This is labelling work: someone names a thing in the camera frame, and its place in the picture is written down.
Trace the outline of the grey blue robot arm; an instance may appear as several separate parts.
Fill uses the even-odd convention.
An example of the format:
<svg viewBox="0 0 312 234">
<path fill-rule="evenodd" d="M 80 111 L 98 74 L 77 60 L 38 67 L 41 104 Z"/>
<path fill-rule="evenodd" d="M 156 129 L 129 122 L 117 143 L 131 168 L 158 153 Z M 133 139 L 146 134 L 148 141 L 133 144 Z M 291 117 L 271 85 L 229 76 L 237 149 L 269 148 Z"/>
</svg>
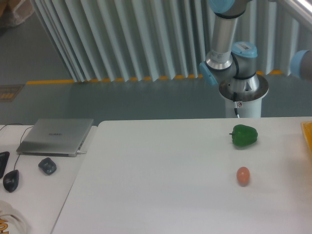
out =
<svg viewBox="0 0 312 234">
<path fill-rule="evenodd" d="M 234 66 L 234 57 L 257 59 L 258 70 L 312 79 L 312 2 L 310 0 L 210 0 L 215 15 L 211 47 L 201 73 Z"/>
</svg>

